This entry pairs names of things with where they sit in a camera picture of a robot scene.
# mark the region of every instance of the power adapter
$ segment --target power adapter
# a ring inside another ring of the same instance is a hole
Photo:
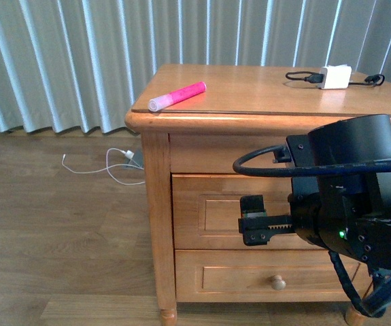
[[[143,154],[142,150],[138,149],[135,151],[133,155],[126,156],[126,162],[122,166],[122,168],[127,168],[127,169],[134,169],[134,168],[143,168]]]
[[[318,84],[321,90],[340,90],[350,84],[352,68],[348,65],[321,67],[320,74],[324,76]]]

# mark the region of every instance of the highlighter cap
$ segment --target highlighter cap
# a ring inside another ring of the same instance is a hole
[[[168,107],[173,104],[173,97],[169,94],[162,95],[160,97],[156,97],[151,99],[148,102],[148,109],[152,112],[160,111],[165,107]]]

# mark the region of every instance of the drawer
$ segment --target drawer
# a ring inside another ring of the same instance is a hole
[[[367,267],[342,260],[363,296]],[[326,251],[177,250],[175,271],[178,302],[348,301]],[[285,287],[275,290],[279,278]]]
[[[286,143],[285,137],[170,134],[172,173],[234,173],[240,156],[271,145]],[[284,167],[272,163],[273,154],[255,158],[246,166]]]
[[[241,175],[173,175],[176,249],[320,249],[296,234],[272,237],[267,246],[247,247],[239,233],[239,200],[262,194],[268,215],[290,212],[289,179]]]

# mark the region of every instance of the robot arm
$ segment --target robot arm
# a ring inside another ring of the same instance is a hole
[[[272,151],[287,168],[246,168],[243,163]],[[328,249],[354,307],[381,316],[391,304],[391,123],[367,115],[329,124],[286,145],[249,153],[233,164],[243,175],[291,177],[290,214],[268,217],[262,196],[241,199],[239,231],[246,245],[267,244],[276,234],[297,233]],[[366,264],[374,292],[361,300],[339,254]]]

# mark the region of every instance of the curtain fold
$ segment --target curtain fold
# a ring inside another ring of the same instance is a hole
[[[346,63],[391,82],[391,1],[0,0],[0,132],[124,127],[165,63]]]

